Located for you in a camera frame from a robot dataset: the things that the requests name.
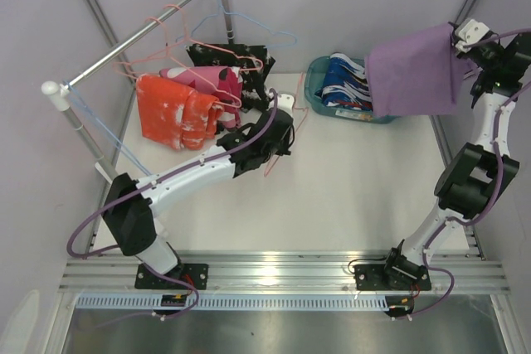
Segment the pink hanger of orange trousers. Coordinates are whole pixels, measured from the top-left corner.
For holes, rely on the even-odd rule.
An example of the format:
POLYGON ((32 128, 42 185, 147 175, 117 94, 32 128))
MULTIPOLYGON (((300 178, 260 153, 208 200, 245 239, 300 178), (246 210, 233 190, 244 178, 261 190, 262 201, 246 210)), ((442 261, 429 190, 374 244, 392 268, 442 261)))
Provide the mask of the pink hanger of orange trousers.
MULTIPOLYGON (((291 134, 291 143, 292 144, 295 143, 296 134, 300 130, 300 128, 303 126, 303 124, 305 123, 305 120, 307 119, 308 114, 309 114, 309 107, 308 106, 304 106, 303 104, 300 104, 300 92, 302 91, 301 88, 303 86, 305 77, 306 77, 306 73, 305 72, 301 72, 300 73, 300 77, 299 77, 299 79, 297 81, 297 86, 296 86, 296 90, 295 90, 295 94, 294 94, 294 99, 295 100, 294 100, 294 105, 293 105, 292 109, 297 114, 297 117, 295 118, 296 124, 294 126, 293 133, 291 134)), ((263 177, 264 178, 268 178, 268 176, 270 175, 272 170, 275 168, 275 166, 279 162, 279 160, 280 160, 280 155, 276 155, 274 158, 272 158, 266 164, 265 171, 263 173, 263 177)))

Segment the orange trousers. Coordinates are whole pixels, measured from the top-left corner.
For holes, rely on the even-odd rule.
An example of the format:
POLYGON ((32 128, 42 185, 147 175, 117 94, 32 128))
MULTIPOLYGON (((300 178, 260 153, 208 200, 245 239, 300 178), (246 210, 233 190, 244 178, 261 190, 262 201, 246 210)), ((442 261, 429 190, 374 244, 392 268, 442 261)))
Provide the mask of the orange trousers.
POLYGON ((141 133, 175 150, 198 151, 215 138, 224 108, 218 98, 155 75, 136 80, 141 133))

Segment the blue white patterned trousers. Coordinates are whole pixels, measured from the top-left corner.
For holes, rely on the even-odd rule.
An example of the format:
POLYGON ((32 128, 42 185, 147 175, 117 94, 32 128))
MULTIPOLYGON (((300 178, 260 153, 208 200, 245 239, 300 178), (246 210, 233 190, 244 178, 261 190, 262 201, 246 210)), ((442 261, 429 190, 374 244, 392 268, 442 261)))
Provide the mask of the blue white patterned trousers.
POLYGON ((327 107, 373 110, 364 65, 343 53, 336 52, 329 57, 323 83, 315 95, 327 107))

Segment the purple trousers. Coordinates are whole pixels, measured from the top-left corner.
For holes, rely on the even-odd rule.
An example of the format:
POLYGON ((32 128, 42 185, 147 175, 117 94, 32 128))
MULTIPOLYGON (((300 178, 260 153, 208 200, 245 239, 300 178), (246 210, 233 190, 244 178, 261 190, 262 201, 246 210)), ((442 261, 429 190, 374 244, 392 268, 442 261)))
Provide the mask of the purple trousers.
POLYGON ((455 54, 446 22, 374 47, 365 56, 373 114, 445 115, 455 111, 470 63, 455 54))

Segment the light blue wire hanger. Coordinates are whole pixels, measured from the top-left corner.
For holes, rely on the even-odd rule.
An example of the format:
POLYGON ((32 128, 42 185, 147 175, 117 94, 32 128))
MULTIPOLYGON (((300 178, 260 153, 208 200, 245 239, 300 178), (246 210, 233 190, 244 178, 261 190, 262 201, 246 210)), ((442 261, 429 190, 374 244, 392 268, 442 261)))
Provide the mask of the light blue wire hanger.
POLYGON ((71 93, 71 102, 88 118, 91 124, 101 131, 105 138, 145 176, 150 175, 150 171, 138 160, 138 158, 124 144, 124 142, 113 133, 113 131, 105 124, 105 122, 99 118, 95 111, 85 102, 80 93, 70 83, 64 81, 64 84, 71 93))

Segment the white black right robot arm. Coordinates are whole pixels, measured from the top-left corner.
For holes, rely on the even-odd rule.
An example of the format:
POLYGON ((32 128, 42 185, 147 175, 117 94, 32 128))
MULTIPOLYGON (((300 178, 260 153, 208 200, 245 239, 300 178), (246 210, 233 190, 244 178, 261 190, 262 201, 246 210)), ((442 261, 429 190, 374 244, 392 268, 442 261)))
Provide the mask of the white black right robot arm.
POLYGON ((431 289, 431 259, 461 226, 473 226, 490 212, 519 171, 509 153, 508 130, 518 97, 527 89, 522 79, 530 67, 530 31, 509 32, 511 41, 486 32, 477 39, 461 38, 459 56, 473 61, 480 73, 472 86, 475 118, 472 139, 465 143, 441 174, 436 204, 415 232, 376 259, 348 264, 359 291, 431 289))

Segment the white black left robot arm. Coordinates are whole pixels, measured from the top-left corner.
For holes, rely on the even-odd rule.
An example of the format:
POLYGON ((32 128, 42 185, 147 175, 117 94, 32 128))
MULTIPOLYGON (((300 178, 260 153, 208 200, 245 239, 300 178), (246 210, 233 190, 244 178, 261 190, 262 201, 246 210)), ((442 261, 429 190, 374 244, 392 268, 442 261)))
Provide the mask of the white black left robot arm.
POLYGON ((219 138, 206 152, 163 175, 143 181, 117 176, 105 201, 102 218, 121 253, 143 264, 155 286, 173 285, 184 271, 177 252, 156 232, 155 218, 177 201, 214 183, 239 177, 274 155, 290 155, 294 118, 290 111, 269 109, 257 122, 219 138))

